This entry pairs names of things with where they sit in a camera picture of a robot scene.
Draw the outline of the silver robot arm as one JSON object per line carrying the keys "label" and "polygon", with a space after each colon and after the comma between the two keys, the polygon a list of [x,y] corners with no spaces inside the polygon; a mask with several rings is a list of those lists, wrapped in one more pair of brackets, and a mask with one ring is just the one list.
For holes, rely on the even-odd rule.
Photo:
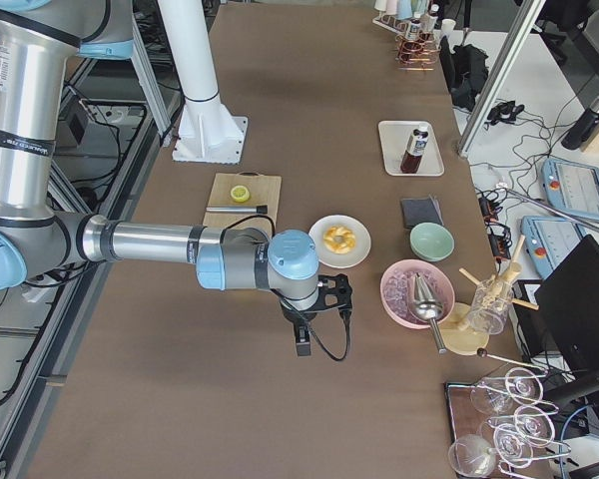
{"label": "silver robot arm", "polygon": [[133,52],[128,1],[0,1],[0,289],[80,260],[190,263],[205,288],[272,291],[308,355],[320,287],[306,233],[139,225],[48,206],[67,60]]}

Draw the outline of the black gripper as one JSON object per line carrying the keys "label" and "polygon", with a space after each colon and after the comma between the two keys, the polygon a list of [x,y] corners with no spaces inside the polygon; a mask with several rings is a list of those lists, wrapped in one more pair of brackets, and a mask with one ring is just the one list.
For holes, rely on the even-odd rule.
{"label": "black gripper", "polygon": [[308,329],[309,319],[302,311],[296,309],[285,298],[281,299],[281,309],[284,318],[294,327],[296,340],[306,340],[305,342],[296,342],[297,355],[311,355],[310,333]]}

